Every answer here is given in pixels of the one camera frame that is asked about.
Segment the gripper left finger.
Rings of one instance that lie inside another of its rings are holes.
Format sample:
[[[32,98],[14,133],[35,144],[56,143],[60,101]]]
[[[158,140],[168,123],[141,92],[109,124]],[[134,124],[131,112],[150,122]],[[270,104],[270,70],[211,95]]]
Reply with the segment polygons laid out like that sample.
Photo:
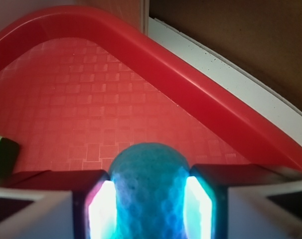
[[[110,239],[115,228],[115,188],[104,170],[0,180],[0,239]]]

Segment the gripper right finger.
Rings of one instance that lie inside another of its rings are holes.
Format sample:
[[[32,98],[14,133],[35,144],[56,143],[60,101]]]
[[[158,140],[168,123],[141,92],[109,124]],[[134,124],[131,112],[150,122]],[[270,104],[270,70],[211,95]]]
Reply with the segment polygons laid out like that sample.
[[[302,239],[302,172],[195,164],[185,187],[184,223],[190,239]]]

